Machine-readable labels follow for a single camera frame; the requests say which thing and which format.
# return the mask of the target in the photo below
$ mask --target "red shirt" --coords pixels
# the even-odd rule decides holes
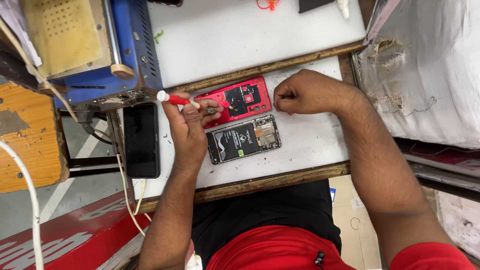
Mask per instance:
[[[320,270],[313,260],[325,253],[324,270],[352,270],[335,245],[313,233],[287,226],[264,226],[242,233],[218,250],[207,270]],[[475,270],[465,255],[441,243],[412,245],[400,251],[391,270]]]

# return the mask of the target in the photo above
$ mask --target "disassembled phone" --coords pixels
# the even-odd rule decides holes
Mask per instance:
[[[160,175],[158,113],[155,103],[123,108],[126,172],[131,178]]]
[[[215,165],[282,146],[273,115],[209,132],[207,139]]]
[[[193,100],[201,98],[217,100],[225,108],[220,118],[208,123],[205,129],[272,110],[262,76],[198,95]]]

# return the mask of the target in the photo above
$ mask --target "earphone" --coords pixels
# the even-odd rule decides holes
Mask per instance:
[[[318,254],[317,254],[317,257],[313,260],[313,262],[317,266],[320,266],[320,268],[322,270],[324,270],[324,268],[322,267],[322,263],[324,262],[324,258],[325,258],[325,253],[323,251],[319,251]]]

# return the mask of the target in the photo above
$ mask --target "hand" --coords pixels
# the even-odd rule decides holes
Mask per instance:
[[[185,92],[174,92],[170,95],[190,98],[190,94]],[[211,98],[203,98],[196,102],[204,108],[215,108],[217,112],[210,114],[206,110],[198,111],[192,104],[186,104],[180,111],[177,105],[167,101],[162,102],[163,110],[170,122],[170,133],[175,146],[173,166],[182,171],[198,172],[205,158],[208,144],[203,126],[220,118],[220,112],[223,111],[218,101]]]
[[[321,112],[340,113],[361,94],[358,88],[319,72],[302,69],[274,90],[273,106],[289,115]]]

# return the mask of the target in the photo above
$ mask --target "metal vent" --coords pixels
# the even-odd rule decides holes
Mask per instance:
[[[150,39],[148,38],[150,36],[150,34],[148,34],[148,29],[147,29],[147,24],[145,23],[146,19],[146,15],[145,15],[145,12],[148,12],[146,10],[144,10],[144,8],[142,7],[142,2],[140,2],[140,0],[138,0],[138,11],[140,11],[140,21],[142,21],[142,27],[143,27],[143,32],[144,32],[144,37],[145,37],[145,47],[147,48],[147,53],[149,54],[148,56],[148,59],[149,59],[149,63],[150,63],[150,74],[155,76],[156,77],[156,70],[155,70],[155,65],[154,65],[154,60],[153,60],[153,54],[152,54],[152,49],[151,48],[155,48],[154,46],[154,43],[153,41],[150,41]]]

